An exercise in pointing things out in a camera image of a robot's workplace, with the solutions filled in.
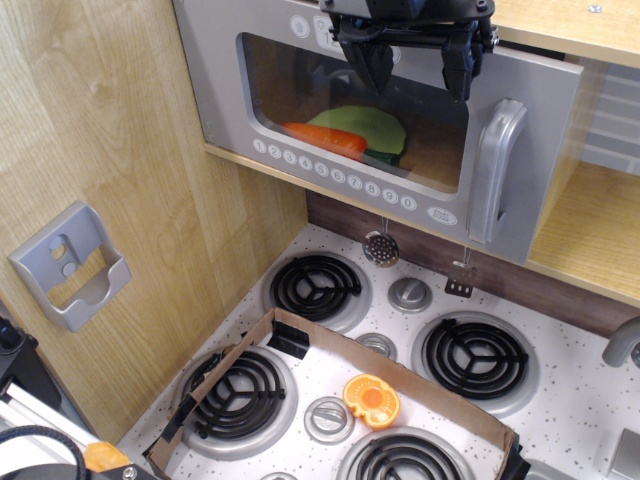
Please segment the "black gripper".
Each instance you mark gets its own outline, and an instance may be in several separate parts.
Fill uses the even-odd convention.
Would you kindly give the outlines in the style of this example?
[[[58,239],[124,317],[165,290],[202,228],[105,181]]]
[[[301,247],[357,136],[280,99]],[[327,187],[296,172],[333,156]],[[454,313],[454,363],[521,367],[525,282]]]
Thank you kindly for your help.
[[[455,103],[469,100],[484,50],[498,43],[492,1],[321,1],[332,35],[365,87],[381,94],[393,70],[392,46],[440,48]]]

